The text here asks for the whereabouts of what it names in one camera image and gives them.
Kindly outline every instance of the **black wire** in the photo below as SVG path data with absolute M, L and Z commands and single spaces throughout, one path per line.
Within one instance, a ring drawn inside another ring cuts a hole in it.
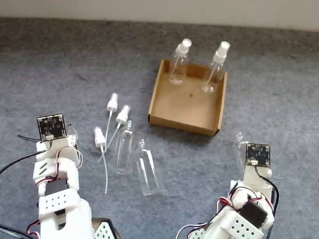
M 3 224 L 0 224 L 0 228 L 6 230 L 6 231 L 9 231 L 9 232 L 13 232 L 15 234 L 19 234 L 21 236 L 24 236 L 26 238 L 29 238 L 29 239 L 34 239 L 31 235 L 29 235 L 28 233 L 25 233 L 23 231 L 20 231 L 18 229 L 15 229 L 15 228 L 11 228 L 11 227 L 8 227 L 8 226 L 5 226 Z
M 257 175 L 258 175 L 260 178 L 262 178 L 263 180 L 265 180 L 266 182 L 268 182 L 269 184 L 271 184 L 271 186 L 273 186 L 274 189 L 275 189 L 275 191 L 276 191 L 276 201 L 275 201 L 275 204 L 274 204 L 274 211 L 273 211 L 273 215 L 275 216 L 276 211 L 277 211 L 277 206 L 278 206 L 278 203 L 279 203 L 279 191 L 278 191 L 278 188 L 277 188 L 276 185 L 275 185 L 272 181 L 270 181 L 268 178 L 265 178 L 264 176 L 261 176 L 261 175 L 259 174 L 258 169 L 257 169 L 256 166 L 255 166 L 255 170 L 256 170 Z M 271 233 L 272 230 L 273 230 L 273 225 L 269 228 L 266 239 L 269 239 L 269 238 L 270 238 L 270 233 Z
M 18 136 L 19 138 L 25 139 L 25 140 L 29 140 L 29 141 L 41 141 L 41 139 L 39 138 L 31 138 L 31 137 L 27 137 L 27 136 L 23 136 L 21 134 L 17 134 L 16 136 Z
M 11 166 L 13 166 L 14 164 L 19 163 L 20 161 L 22 161 L 22 160 L 24 160 L 24 159 L 27 159 L 27 158 L 36 156 L 36 155 L 38 155 L 38 154 L 45 153 L 45 152 L 48 151 L 51 147 L 52 147 L 52 141 L 50 141 L 50 146 L 49 146 L 48 149 L 42 150 L 42 151 L 39 151 L 39 152 L 36 152 L 36 153 L 32 153 L 32 154 L 29 154 L 29 155 L 26 155 L 26 156 L 23 156 L 23 157 L 17 159 L 16 161 L 13 161 L 12 163 L 8 164 L 7 166 L 5 166 L 4 168 L 2 168 L 2 169 L 0 170 L 0 175 L 1 175 L 4 171 L 6 171 L 8 168 L 10 168 Z M 30 236 L 29 234 L 27 234 L 27 233 L 25 233 L 25 232 L 23 232 L 23 231 L 20 231 L 20 230 L 18 230 L 18 229 L 11 228 L 11 227 L 5 226 L 5 225 L 3 225 L 3 224 L 0 224 L 0 228 L 2 228 L 2 229 L 4 229 L 4 230 L 7 230 L 7 231 L 10 231 L 10 232 L 13 232 L 13 233 L 16 233 L 16 234 L 20 234 L 20 235 L 22 235 L 22 236 L 24 236 L 24 237 L 27 237 L 27 238 L 29 238 L 29 239 L 33 239 L 32 236 Z

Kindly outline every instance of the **cardboard tray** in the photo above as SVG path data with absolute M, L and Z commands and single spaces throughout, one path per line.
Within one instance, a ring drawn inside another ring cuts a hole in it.
M 149 108 L 149 123 L 215 136 L 221 127 L 227 73 L 216 93 L 201 89 L 206 66 L 187 65 L 187 78 L 182 85 L 168 81 L 169 60 L 162 60 Z

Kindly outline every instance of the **white plastic part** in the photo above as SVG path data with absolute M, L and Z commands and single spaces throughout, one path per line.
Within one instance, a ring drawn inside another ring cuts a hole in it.
M 64 147 L 75 147 L 75 145 L 76 145 L 76 135 L 75 134 L 68 135 L 65 138 L 55 139 L 52 142 L 51 149 L 49 151 L 44 152 L 44 153 L 38 154 L 35 157 L 35 160 L 38 162 L 38 161 L 42 161 L 46 158 L 55 158 L 57 151 L 59 151 L 60 149 L 62 149 Z M 36 151 L 37 152 L 42 151 L 42 150 L 46 150 L 48 148 L 49 148 L 48 141 L 36 143 Z M 60 154 L 60 157 L 69 158 L 70 160 L 72 160 L 76 164 L 80 161 L 80 159 L 78 157 L 78 153 L 75 150 L 63 150 Z
M 65 214 L 55 214 L 63 209 Z M 72 188 L 40 197 L 39 220 L 41 239 L 94 238 L 91 208 Z
M 110 225 L 102 222 L 94 234 L 95 239 L 115 239 Z
M 236 239 L 261 239 L 264 236 L 262 231 L 235 211 L 228 213 L 220 226 Z
M 94 128 L 94 141 L 95 141 L 95 146 L 97 148 L 101 148 L 105 146 L 105 137 L 100 127 Z
M 227 41 L 222 41 L 219 45 L 218 50 L 215 52 L 215 55 L 213 57 L 214 62 L 217 62 L 219 64 L 223 64 L 226 57 L 227 52 L 230 47 L 230 44 Z
M 35 183 L 40 180 L 56 175 L 56 158 L 47 158 L 43 161 L 36 162 L 33 171 L 33 180 Z M 79 172 L 75 163 L 65 157 L 59 158 L 59 175 L 61 178 L 67 178 L 70 188 L 79 191 Z M 39 196 L 44 196 L 47 182 L 38 185 Z
M 128 121 L 130 113 L 130 107 L 128 105 L 124 105 L 121 112 L 119 112 L 118 116 L 116 117 L 116 122 L 120 124 L 126 124 Z
M 229 239 L 231 237 L 235 239 L 261 239 L 263 236 L 262 231 L 254 227 L 234 209 L 226 206 L 206 229 L 195 230 L 189 235 L 189 239 Z
M 116 112 L 118 110 L 118 94 L 112 93 L 106 109 L 110 112 Z
M 178 45 L 178 47 L 176 48 L 176 54 L 179 56 L 179 57 L 182 57 L 182 56 L 185 56 L 188 51 L 189 51 L 189 48 L 191 47 L 191 40 L 185 38 L 180 45 Z
M 257 167 L 258 172 L 261 176 L 264 176 L 268 178 L 270 176 L 268 170 L 268 167 Z M 252 165 L 246 165 L 245 166 L 245 172 L 244 172 L 244 181 L 243 184 L 246 187 L 249 187 L 253 189 L 256 192 L 262 192 L 265 194 L 268 198 L 271 198 L 273 187 L 270 184 L 267 184 L 267 182 L 260 178 L 255 170 L 255 167 Z
M 249 190 L 239 190 L 235 192 L 233 196 L 233 206 L 235 209 L 241 209 L 247 202 L 248 202 L 248 197 L 247 193 Z

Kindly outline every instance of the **bottle with spray cap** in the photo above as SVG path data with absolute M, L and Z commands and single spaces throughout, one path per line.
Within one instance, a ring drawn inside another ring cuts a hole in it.
M 227 57 L 227 51 L 230 44 L 227 41 L 222 41 L 218 50 L 215 52 L 213 62 L 209 65 L 209 70 L 203 78 L 202 90 L 207 93 L 214 93 L 218 84 L 224 76 L 224 62 Z
M 173 85 L 180 85 L 186 77 L 187 53 L 191 46 L 189 39 L 184 39 L 176 48 L 169 64 L 168 79 Z

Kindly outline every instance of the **white wire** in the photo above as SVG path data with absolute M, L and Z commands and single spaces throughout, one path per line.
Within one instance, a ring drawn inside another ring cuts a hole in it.
M 110 111 L 108 124 L 107 124 L 107 126 L 106 126 L 106 132 L 105 132 L 105 145 L 108 143 L 108 132 L 109 132 L 109 127 L 110 127 L 110 121 L 111 121 L 112 113 L 113 113 L 113 112 L 112 112 L 112 111 Z
M 218 200 L 218 201 L 216 202 L 216 213 L 218 213 L 218 211 L 219 211 L 219 203 L 220 203 L 220 200 Z
M 105 146 L 104 153 L 106 153 L 106 151 L 107 151 L 108 148 L 110 147 L 110 145 L 111 145 L 111 143 L 112 143 L 112 141 L 113 141 L 113 139 L 114 139 L 116 133 L 119 131 L 120 126 L 121 126 L 121 124 L 119 123 L 118 126 L 116 127 L 116 130 L 115 130 L 114 134 L 112 135 L 112 137 L 111 137 L 111 139 L 110 139 L 108 145 Z M 98 163 L 101 161 L 102 158 L 103 158 L 103 156 L 101 155 L 101 157 L 99 158 Z
M 83 154 L 78 150 L 78 149 L 76 149 L 76 148 L 73 148 L 73 147 L 64 147 L 64 148 L 61 148 L 59 151 L 57 151 L 57 153 L 56 153 L 56 159 L 58 159 L 58 154 L 61 152 L 61 151 L 63 151 L 63 150 L 65 150 L 65 149 L 71 149 L 71 150 L 74 150 L 74 151 L 76 151 L 76 152 L 78 152 L 79 153 L 79 155 L 80 155 L 80 158 L 79 158 L 79 164 L 77 165 L 77 169 L 79 169 L 79 168 L 81 168 L 82 167 L 82 165 L 83 165 Z
M 207 223 L 202 223 L 202 224 L 188 224 L 188 225 L 185 225 L 184 227 L 182 227 L 181 229 L 179 229 L 175 239 L 178 239 L 180 233 L 185 229 L 185 228 L 188 228 L 188 227 L 194 227 L 194 228 L 200 228 L 202 226 L 205 226 L 207 225 Z
M 79 134 L 78 134 L 78 132 L 77 132 L 76 129 L 75 129 L 72 125 L 70 125 L 70 124 L 68 125 L 68 129 L 66 130 L 66 135 L 69 135 L 70 128 L 73 130 L 76 139 L 79 139 Z
M 102 157 L 103 157 L 103 161 L 104 161 L 104 168 L 105 168 L 105 192 L 104 192 L 104 194 L 107 194 L 107 191 L 108 191 L 108 168 L 106 166 L 106 159 L 105 159 L 105 155 L 104 155 L 103 146 L 101 146 L 101 153 L 102 153 Z

